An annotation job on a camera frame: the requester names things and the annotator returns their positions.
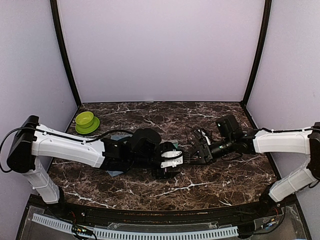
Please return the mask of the teal glasses case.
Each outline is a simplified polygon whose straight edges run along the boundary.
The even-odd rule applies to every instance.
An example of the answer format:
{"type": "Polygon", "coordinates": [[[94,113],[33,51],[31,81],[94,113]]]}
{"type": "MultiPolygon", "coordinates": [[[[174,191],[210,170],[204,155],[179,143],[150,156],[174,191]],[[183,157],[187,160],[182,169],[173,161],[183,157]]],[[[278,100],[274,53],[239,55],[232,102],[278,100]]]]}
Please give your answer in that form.
{"type": "Polygon", "coordinates": [[[171,143],[172,143],[176,148],[178,148],[179,143],[178,143],[177,140],[172,140],[171,143]]]}

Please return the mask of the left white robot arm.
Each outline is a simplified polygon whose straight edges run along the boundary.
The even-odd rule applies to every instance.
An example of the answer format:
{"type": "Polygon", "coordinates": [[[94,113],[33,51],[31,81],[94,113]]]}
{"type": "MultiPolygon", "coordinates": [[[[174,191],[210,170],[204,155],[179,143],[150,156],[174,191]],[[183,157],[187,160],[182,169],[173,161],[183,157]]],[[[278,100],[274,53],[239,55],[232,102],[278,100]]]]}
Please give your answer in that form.
{"type": "Polygon", "coordinates": [[[162,141],[153,129],[139,128],[107,131],[96,138],[75,136],[56,131],[39,123],[39,117],[29,116],[23,125],[11,130],[14,135],[3,172],[20,173],[26,177],[42,200],[60,218],[67,218],[70,206],[64,202],[64,192],[44,169],[39,157],[59,158],[95,169],[126,173],[132,168],[151,169],[157,179],[177,175],[169,169],[182,165],[188,157],[170,141],[162,141]]]}

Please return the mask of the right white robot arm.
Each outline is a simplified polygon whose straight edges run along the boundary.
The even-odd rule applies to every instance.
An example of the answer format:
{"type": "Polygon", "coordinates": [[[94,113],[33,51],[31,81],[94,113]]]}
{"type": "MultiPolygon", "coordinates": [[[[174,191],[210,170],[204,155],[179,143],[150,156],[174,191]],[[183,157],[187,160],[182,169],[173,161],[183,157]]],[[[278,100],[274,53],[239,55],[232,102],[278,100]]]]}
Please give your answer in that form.
{"type": "Polygon", "coordinates": [[[309,159],[289,175],[266,188],[255,205],[255,213],[266,217],[289,195],[320,180],[320,126],[289,130],[252,129],[243,132],[237,122],[220,120],[216,122],[220,141],[209,144],[206,133],[197,129],[194,134],[199,144],[191,154],[188,164],[209,165],[231,153],[298,153],[309,159]]]}

